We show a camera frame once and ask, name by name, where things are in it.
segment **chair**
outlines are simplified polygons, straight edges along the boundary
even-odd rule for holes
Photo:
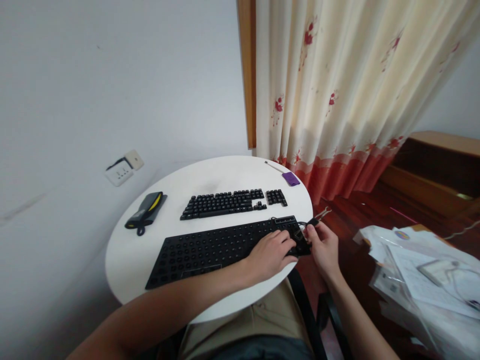
[[[312,307],[310,306],[309,297],[305,291],[305,286],[300,277],[300,274],[296,268],[294,268],[290,274],[288,274],[288,281],[290,282],[291,289],[293,290],[293,296],[295,296],[296,303],[300,308],[303,322],[305,323],[306,331],[308,333],[308,339],[310,340],[313,354],[317,360],[326,360],[327,354],[320,338],[320,333],[325,329],[329,319],[335,331],[338,344],[340,345],[343,358],[345,360],[351,360],[354,357],[350,350],[347,337],[345,336],[340,322],[339,313],[335,306],[334,300],[330,293],[321,293],[318,296],[318,307],[316,311],[316,321]]]
[[[288,274],[288,281],[290,282],[296,303],[300,308],[301,316],[303,318],[303,322],[305,323],[308,339],[310,340],[315,358],[317,360],[327,360],[327,354],[325,353],[325,348],[322,343],[320,333],[325,329],[328,320],[330,319],[338,340],[338,344],[340,345],[343,358],[345,360],[353,359],[352,352],[350,351],[347,338],[343,332],[340,317],[332,296],[329,293],[323,293],[318,296],[317,318],[315,320],[312,307],[310,306],[309,297],[305,291],[304,283],[302,282],[302,278],[300,277],[300,274],[296,268],[294,268],[290,274]],[[167,348],[167,352],[169,353],[168,355],[171,356],[172,360],[177,358],[185,330],[186,327],[177,332],[175,335],[171,336],[168,340],[164,341],[161,345],[163,352],[165,352],[165,349]],[[157,358],[159,348],[160,345],[152,347],[148,351],[137,356],[136,359],[154,360]]]

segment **wooden cabinet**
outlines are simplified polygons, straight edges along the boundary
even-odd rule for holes
[[[380,181],[436,219],[468,216],[480,209],[480,140],[414,132]]]

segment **curtain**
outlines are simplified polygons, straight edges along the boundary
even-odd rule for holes
[[[479,12],[476,0],[257,0],[257,156],[294,172],[314,204],[370,192]]]

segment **yellow trim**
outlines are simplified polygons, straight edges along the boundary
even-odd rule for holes
[[[162,194],[158,194],[155,202],[152,204],[152,206],[150,206],[150,208],[148,209],[148,211],[151,211],[154,207],[157,206],[157,204],[159,203],[159,200],[160,200],[160,197],[162,196]]]

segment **round white table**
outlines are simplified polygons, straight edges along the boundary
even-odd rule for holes
[[[285,167],[268,161],[282,171]],[[180,221],[191,196],[234,192],[237,190],[281,189],[288,206],[267,205],[266,210],[239,212],[207,218]],[[155,222],[137,236],[136,230],[124,227],[149,193],[162,191],[168,195]],[[267,204],[267,199],[253,200]],[[253,156],[224,156],[200,161],[164,177],[141,194],[125,211],[113,229],[105,257],[108,284],[116,298],[126,304],[146,292],[145,285],[165,238],[254,223],[271,217],[294,215],[297,221],[308,222],[313,216],[312,202],[304,184],[290,187],[282,174],[265,164],[265,159]],[[220,300],[198,315],[192,323],[214,320],[253,304],[273,290],[295,267],[287,265],[269,280],[238,291]]]

